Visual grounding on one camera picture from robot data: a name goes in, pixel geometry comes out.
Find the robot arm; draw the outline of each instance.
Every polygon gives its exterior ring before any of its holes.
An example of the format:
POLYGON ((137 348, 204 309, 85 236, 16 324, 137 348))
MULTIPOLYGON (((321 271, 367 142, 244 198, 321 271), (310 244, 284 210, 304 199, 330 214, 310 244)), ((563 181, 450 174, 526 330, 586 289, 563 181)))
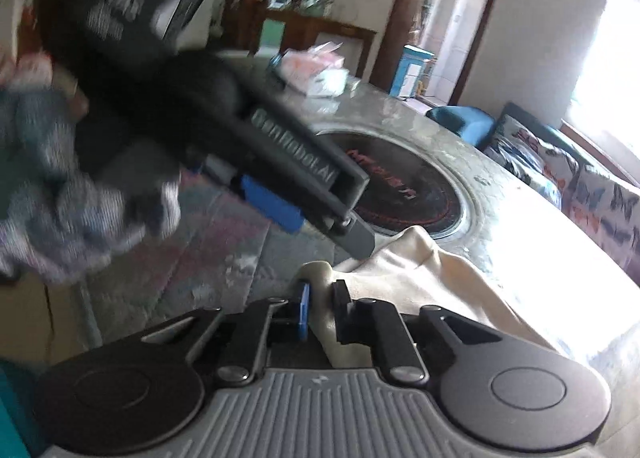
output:
POLYGON ((81 1, 74 19, 90 53, 71 68, 83 91, 134 136, 151 137, 286 230, 307 219, 353 257, 369 257, 374 234, 354 212, 366 173, 215 51, 176 52, 202 1, 81 1))
POLYGON ((303 282, 242 314, 194 311, 51 368, 45 456, 600 457, 594 371, 437 306, 401 315, 344 281, 332 295, 337 341, 372 368, 271 365, 271 345, 306 338, 303 282))

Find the blue chair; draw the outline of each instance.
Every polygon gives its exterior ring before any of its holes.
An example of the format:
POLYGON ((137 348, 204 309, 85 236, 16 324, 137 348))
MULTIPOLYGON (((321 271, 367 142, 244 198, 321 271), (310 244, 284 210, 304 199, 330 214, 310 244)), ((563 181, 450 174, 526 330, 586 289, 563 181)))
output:
POLYGON ((477 107, 443 105, 427 112, 427 117, 484 151, 495 130, 495 118, 477 107))

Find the blue block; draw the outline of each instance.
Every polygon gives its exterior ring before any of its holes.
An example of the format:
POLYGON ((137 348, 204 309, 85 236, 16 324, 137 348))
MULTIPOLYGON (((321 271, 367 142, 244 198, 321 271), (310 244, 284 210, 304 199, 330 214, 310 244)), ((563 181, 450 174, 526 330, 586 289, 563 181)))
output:
POLYGON ((305 218, 299 208, 262 187, 249 176, 242 177, 241 187, 244 190, 244 199, 267 218, 279 224, 285 232, 294 234, 302 228, 305 218))
POLYGON ((298 338, 305 342, 309 334, 309 300, 311 285, 302 282, 302 296, 300 298, 300 320, 298 321, 298 338))

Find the cushion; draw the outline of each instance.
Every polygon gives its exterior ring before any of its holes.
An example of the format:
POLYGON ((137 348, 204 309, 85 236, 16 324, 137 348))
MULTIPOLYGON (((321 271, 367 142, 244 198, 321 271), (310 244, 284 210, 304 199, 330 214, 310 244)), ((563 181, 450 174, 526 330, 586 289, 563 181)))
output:
POLYGON ((498 131, 523 148, 530 164, 553 181, 561 193, 567 189, 578 172, 578 162, 569 153, 541 140, 509 115, 500 120, 498 131))
POLYGON ((495 118, 477 107, 444 105, 426 115, 480 151, 487 146, 495 128, 495 118))
POLYGON ((560 133, 558 129, 554 129, 550 125, 542 123, 519 105, 513 104, 513 102, 509 102, 509 104, 505 105, 502 110, 502 115, 500 116, 500 121, 502 121, 504 117, 514 118, 542 141, 559 147, 566 153, 570 154, 581 167, 591 165, 604 170, 604 167, 596 160, 596 158, 588 154, 587 151, 571 140, 568 136, 560 133))
POLYGON ((609 172, 585 167, 577 179, 568 216, 640 282, 640 189, 609 172))
POLYGON ((577 162, 536 137, 509 115, 502 117, 484 153, 559 209, 562 195, 573 189, 577 162))

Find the window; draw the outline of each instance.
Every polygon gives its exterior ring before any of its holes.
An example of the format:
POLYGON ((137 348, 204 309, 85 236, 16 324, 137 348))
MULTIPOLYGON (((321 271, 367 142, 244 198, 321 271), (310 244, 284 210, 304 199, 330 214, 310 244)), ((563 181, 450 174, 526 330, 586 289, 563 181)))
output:
POLYGON ((607 0, 567 121, 636 179, 639 89, 640 0, 607 0))

